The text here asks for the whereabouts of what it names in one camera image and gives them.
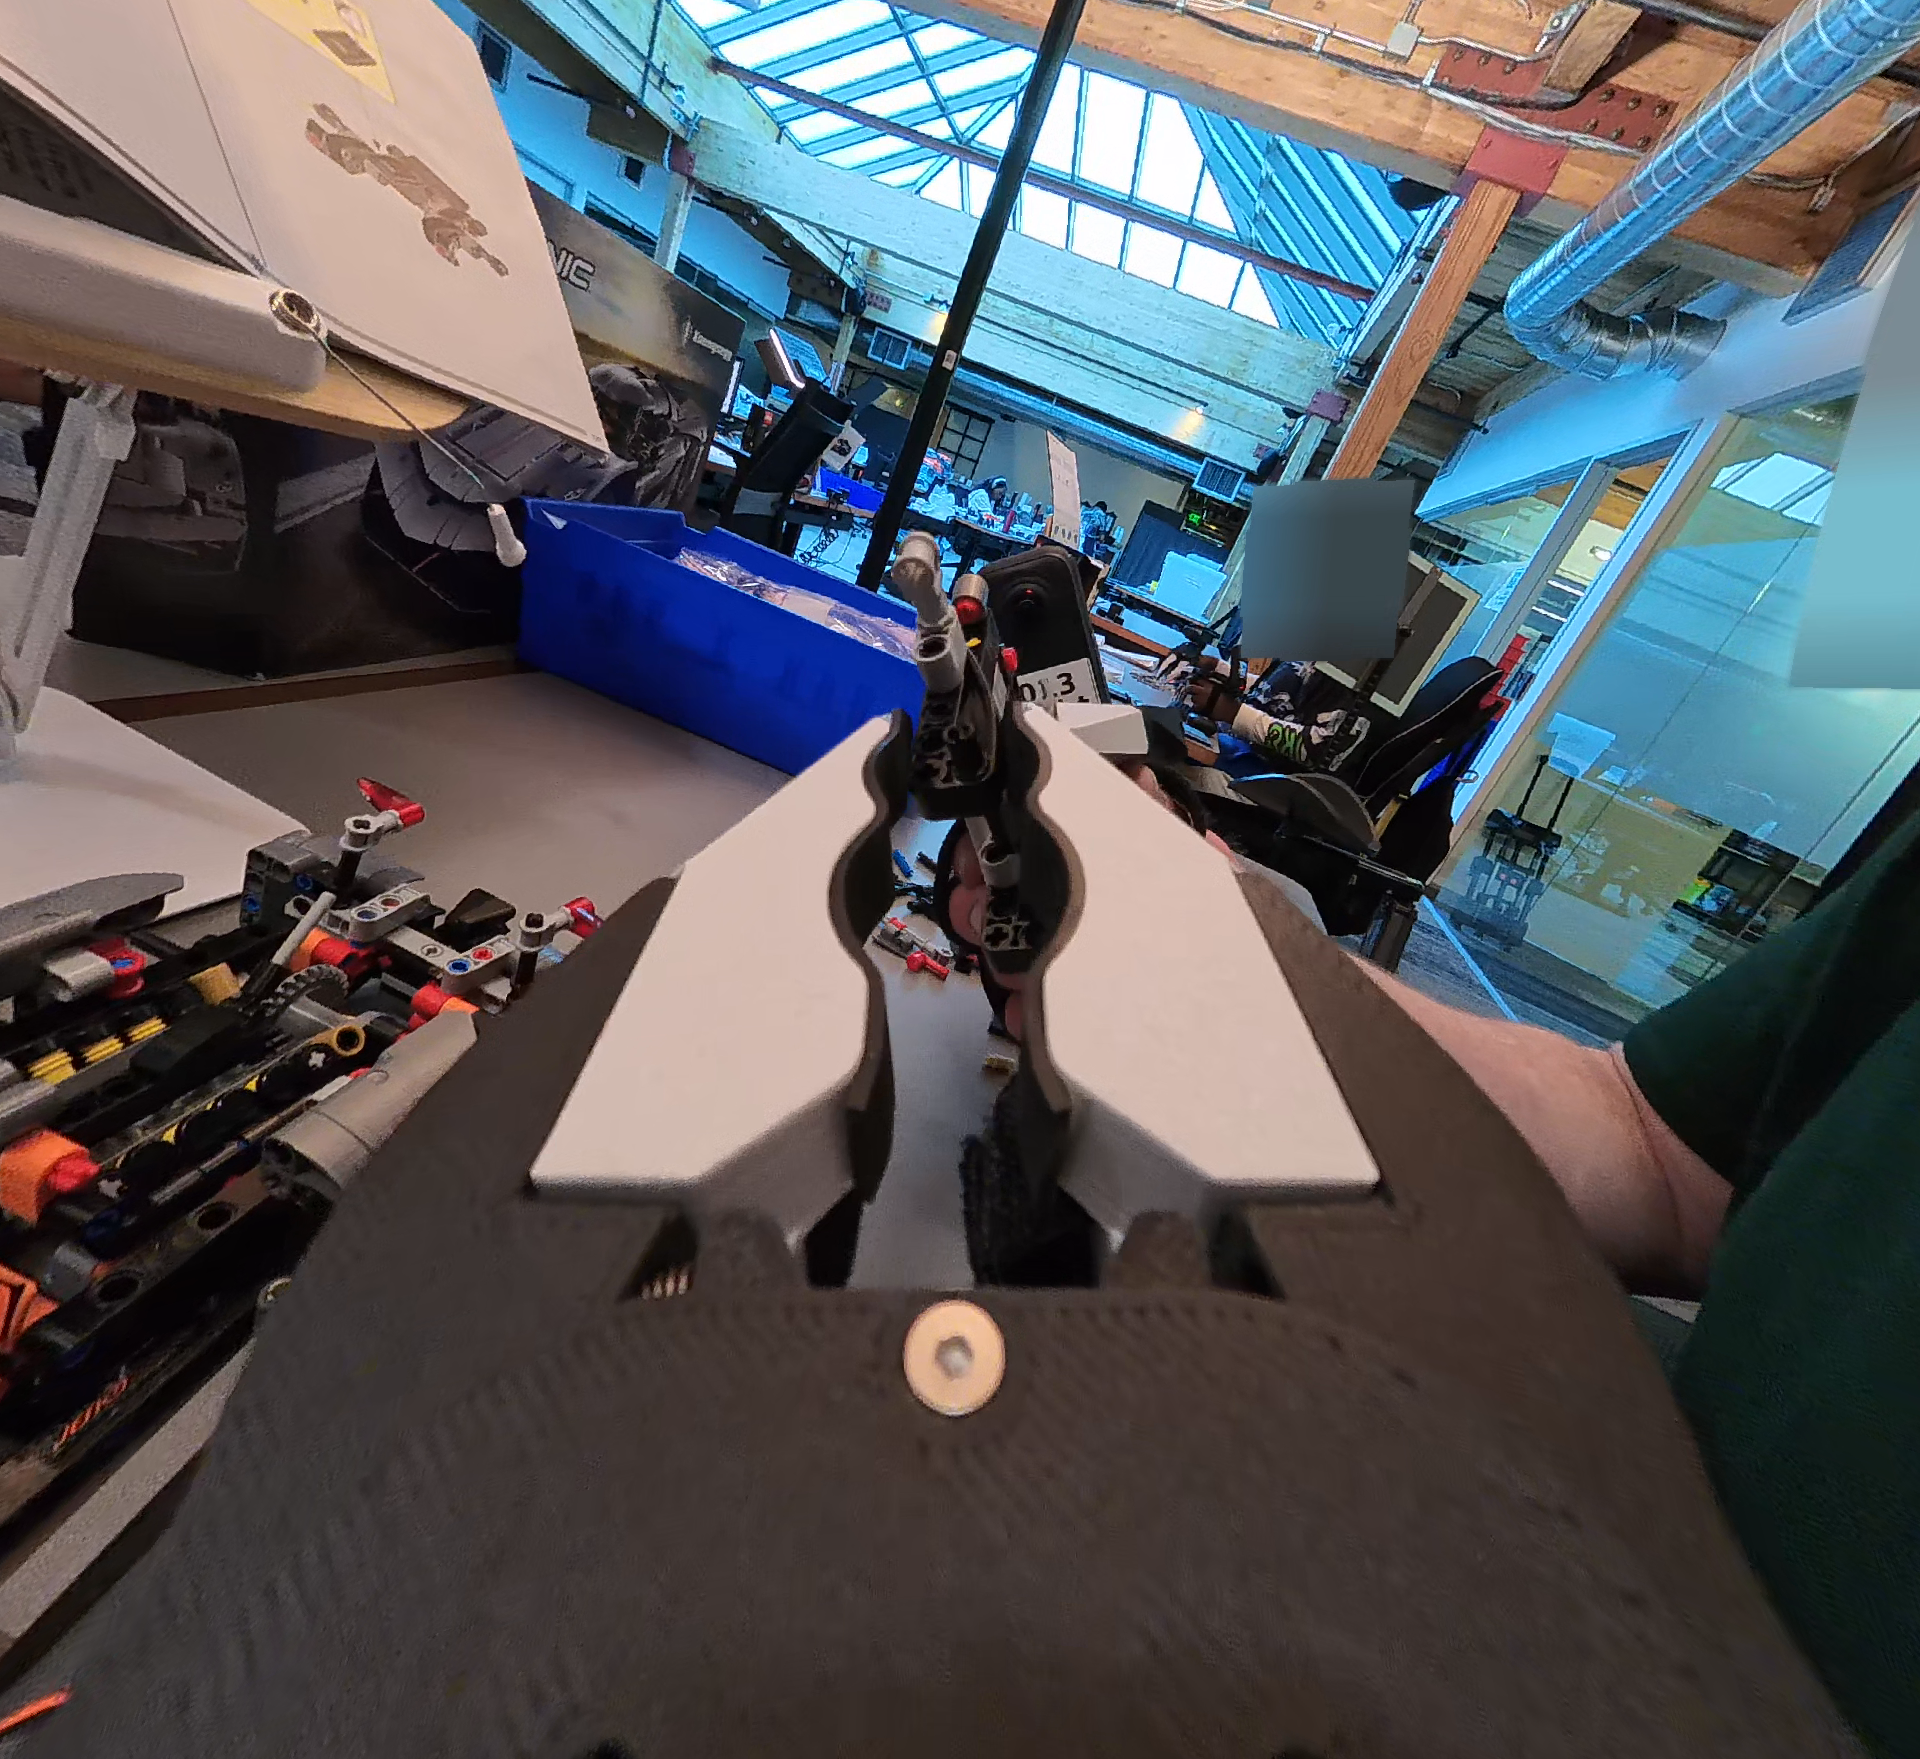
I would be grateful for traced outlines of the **computer monitor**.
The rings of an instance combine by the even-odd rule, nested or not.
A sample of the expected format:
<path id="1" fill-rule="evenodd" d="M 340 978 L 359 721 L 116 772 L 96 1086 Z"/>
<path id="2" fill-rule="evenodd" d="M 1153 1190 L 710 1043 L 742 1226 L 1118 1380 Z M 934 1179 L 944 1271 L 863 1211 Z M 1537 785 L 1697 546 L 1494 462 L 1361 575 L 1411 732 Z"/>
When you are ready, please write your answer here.
<path id="1" fill-rule="evenodd" d="M 1373 704 L 1393 717 L 1404 717 L 1480 604 L 1470 582 L 1418 552 L 1408 559 L 1405 587 L 1398 646 L 1373 689 Z"/>

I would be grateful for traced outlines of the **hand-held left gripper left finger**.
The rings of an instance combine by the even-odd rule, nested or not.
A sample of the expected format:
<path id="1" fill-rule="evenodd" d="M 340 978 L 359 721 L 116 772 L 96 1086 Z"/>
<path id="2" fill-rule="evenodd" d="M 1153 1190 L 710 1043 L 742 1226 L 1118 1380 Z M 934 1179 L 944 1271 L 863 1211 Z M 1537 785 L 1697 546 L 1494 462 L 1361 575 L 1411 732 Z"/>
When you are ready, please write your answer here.
<path id="1" fill-rule="evenodd" d="M 914 722 L 863 722 L 673 877 L 531 1165 L 553 1201 L 773 1223 L 851 1277 L 894 1144 L 883 981 Z"/>

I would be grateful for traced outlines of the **scattered lego pieces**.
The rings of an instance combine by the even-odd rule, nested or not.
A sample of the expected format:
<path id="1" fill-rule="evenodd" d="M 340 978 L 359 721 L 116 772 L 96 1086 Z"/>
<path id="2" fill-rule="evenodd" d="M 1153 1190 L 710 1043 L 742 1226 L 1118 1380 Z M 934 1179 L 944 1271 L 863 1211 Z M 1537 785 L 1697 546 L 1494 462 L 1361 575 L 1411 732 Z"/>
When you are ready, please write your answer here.
<path id="1" fill-rule="evenodd" d="M 954 950 L 934 920 L 936 868 L 924 853 L 892 852 L 894 904 L 871 937 L 897 957 L 910 975 L 949 981 L 954 975 Z"/>

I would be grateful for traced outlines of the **dark lego set box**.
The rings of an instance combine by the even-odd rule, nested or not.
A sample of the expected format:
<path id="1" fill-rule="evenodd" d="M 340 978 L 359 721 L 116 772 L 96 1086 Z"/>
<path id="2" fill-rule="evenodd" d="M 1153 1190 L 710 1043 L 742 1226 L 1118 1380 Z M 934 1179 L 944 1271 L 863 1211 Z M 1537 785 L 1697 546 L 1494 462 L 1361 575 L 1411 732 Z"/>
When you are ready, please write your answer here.
<path id="1" fill-rule="evenodd" d="M 608 456 L 480 405 L 434 442 L 340 434 L 143 395 L 71 604 L 79 642 L 238 677 L 507 646 L 521 572 L 475 473 L 515 498 L 688 512 L 742 323 L 531 186 Z"/>

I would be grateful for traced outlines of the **lego instruction booklet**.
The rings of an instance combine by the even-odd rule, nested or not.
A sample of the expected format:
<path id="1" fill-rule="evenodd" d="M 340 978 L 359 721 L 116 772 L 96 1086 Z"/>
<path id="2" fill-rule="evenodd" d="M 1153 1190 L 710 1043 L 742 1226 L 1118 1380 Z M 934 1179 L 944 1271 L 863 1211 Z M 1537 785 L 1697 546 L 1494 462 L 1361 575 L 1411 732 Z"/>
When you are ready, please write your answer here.
<path id="1" fill-rule="evenodd" d="M 3 13 L 4 201 L 235 266 L 273 262 L 295 217 L 313 220 L 350 182 L 368 182 L 353 207 L 405 210 L 434 244 L 457 215 L 470 259 L 521 207 L 540 227 L 476 52 L 432 0 L 3 0 Z M 540 259 L 584 405 L 577 430 L 512 415 L 602 449 L 543 227 Z"/>

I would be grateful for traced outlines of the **black grey lego subassembly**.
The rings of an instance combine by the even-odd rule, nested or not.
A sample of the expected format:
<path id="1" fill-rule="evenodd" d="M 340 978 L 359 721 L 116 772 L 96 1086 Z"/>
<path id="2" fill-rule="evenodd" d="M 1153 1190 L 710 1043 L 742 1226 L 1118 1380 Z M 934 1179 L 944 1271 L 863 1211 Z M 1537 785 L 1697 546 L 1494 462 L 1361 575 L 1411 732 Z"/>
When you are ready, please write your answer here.
<path id="1" fill-rule="evenodd" d="M 924 530 L 901 541 L 892 584 L 914 610 L 924 679 L 912 795 L 928 819 L 964 824 L 986 887 L 971 943 L 994 973 L 1023 976 L 1042 931 L 1023 892 L 1009 717 L 1018 701 L 1017 670 L 991 616 L 988 584 L 971 572 L 949 588 L 943 544 Z"/>

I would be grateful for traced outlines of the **lego car chassis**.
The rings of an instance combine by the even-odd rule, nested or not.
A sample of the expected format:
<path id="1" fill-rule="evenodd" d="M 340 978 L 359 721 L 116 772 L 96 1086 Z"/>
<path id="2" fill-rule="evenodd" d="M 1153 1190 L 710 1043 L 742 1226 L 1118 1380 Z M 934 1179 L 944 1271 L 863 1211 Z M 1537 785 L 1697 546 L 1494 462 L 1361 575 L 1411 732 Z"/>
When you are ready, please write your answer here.
<path id="1" fill-rule="evenodd" d="M 359 782 L 338 835 L 258 843 L 191 929 L 180 873 L 4 908 L 3 1518 L 126 1445 L 253 1331 L 421 1093 L 604 918 L 434 897 Z"/>

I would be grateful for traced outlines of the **clear plastic bags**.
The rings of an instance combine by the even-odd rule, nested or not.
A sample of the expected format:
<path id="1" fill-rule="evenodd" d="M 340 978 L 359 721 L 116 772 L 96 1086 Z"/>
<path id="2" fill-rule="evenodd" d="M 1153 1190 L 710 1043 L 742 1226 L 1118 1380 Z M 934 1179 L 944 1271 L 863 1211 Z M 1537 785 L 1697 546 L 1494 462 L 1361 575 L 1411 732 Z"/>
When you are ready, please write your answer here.
<path id="1" fill-rule="evenodd" d="M 915 639 L 910 625 L 875 616 L 859 605 L 837 600 L 822 590 L 823 580 L 803 580 L 795 584 L 774 575 L 732 561 L 730 557 L 681 549 L 673 562 L 699 576 L 726 587 L 760 604 L 774 605 L 795 618 L 817 623 L 841 638 L 863 643 L 871 650 L 912 663 L 915 657 Z"/>

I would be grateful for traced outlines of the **person's right hand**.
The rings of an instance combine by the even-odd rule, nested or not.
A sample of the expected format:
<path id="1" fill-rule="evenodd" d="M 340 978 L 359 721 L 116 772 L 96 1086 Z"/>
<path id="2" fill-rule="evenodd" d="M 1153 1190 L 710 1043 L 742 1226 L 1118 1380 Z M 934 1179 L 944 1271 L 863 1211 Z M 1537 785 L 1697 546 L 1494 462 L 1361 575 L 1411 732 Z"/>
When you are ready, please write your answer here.
<path id="1" fill-rule="evenodd" d="M 1006 1035 L 1023 1043 L 1025 973 L 1009 973 L 986 947 L 986 913 L 991 887 L 973 862 L 954 865 L 949 887 L 949 941 L 957 954 L 971 957 L 981 976 L 986 1003 Z"/>

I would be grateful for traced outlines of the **wooden post with red bracket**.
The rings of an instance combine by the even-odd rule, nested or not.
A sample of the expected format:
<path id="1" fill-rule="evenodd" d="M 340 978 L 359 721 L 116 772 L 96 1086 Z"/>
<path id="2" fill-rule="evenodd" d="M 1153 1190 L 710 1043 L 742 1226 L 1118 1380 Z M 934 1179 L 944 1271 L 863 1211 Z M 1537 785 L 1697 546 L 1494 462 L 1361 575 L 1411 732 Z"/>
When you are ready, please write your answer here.
<path id="1" fill-rule="evenodd" d="M 1365 481 L 1377 473 L 1393 430 L 1401 425 L 1435 354 L 1446 340 L 1483 266 L 1497 251 L 1520 197 L 1520 187 L 1508 182 L 1488 178 L 1468 182 L 1468 192 L 1429 265 L 1427 281 L 1331 453 L 1328 481 Z"/>

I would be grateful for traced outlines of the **silver air duct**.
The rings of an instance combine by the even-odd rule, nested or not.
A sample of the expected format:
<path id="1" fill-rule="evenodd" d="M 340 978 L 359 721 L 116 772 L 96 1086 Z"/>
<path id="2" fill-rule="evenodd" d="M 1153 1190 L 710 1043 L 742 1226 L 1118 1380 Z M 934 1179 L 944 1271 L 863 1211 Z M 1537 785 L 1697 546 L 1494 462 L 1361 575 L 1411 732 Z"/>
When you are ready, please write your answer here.
<path id="1" fill-rule="evenodd" d="M 1504 299 L 1513 336 L 1587 379 L 1648 371 L 1686 379 L 1726 325 L 1680 308 L 1599 310 L 1587 294 L 1677 232 L 1763 159 L 1882 75 L 1918 40 L 1918 0 L 1805 0 Z"/>

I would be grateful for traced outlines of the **blue storage bin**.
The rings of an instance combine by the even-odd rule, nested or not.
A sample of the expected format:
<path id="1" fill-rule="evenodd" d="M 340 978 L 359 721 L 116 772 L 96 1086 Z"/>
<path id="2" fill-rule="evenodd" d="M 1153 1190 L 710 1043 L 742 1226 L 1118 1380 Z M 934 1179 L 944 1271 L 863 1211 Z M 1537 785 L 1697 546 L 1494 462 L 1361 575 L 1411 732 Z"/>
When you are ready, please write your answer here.
<path id="1" fill-rule="evenodd" d="M 550 676 L 780 772 L 803 772 L 869 719 L 920 717 L 908 663 L 673 562 L 713 551 L 914 632 L 908 607 L 672 510 L 540 498 L 529 504 L 518 656 Z"/>

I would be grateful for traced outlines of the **person's right forearm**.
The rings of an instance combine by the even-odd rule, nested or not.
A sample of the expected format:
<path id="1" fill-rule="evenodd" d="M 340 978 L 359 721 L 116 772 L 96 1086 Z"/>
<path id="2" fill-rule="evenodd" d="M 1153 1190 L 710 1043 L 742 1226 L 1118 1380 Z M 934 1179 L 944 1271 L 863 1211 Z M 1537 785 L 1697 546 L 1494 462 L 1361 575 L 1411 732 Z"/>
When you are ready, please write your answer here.
<path id="1" fill-rule="evenodd" d="M 1735 1190 L 1656 1114 L 1622 1048 L 1466 1013 L 1370 961 L 1353 966 L 1493 1099 L 1623 1282 L 1705 1298 Z"/>

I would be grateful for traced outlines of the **black office chair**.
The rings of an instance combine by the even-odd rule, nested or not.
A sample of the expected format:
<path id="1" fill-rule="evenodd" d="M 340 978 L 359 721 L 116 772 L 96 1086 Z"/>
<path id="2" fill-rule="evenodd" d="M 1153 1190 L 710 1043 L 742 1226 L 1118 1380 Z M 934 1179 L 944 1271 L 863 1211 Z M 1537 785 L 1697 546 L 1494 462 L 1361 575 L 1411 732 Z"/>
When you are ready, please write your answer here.
<path id="1" fill-rule="evenodd" d="M 1310 665 L 1274 667 L 1218 724 L 1196 775 L 1211 829 L 1307 890 L 1326 929 L 1393 970 L 1452 843 L 1465 775 L 1504 717 L 1510 667 L 1440 667 L 1401 713 Z"/>

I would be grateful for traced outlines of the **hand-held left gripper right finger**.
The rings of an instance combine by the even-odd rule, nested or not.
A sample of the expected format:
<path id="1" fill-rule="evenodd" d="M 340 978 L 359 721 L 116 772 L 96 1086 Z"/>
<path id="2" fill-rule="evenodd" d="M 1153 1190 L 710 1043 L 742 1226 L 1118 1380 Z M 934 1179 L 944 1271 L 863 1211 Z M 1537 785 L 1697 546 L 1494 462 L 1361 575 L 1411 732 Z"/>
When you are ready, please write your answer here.
<path id="1" fill-rule="evenodd" d="M 962 1151 L 973 1279 L 1092 1284 L 1146 1219 L 1213 1247 L 1260 1209 L 1379 1201 L 1240 871 L 1082 743 L 1077 708 L 1010 721 L 1042 940 L 1012 1088 Z"/>

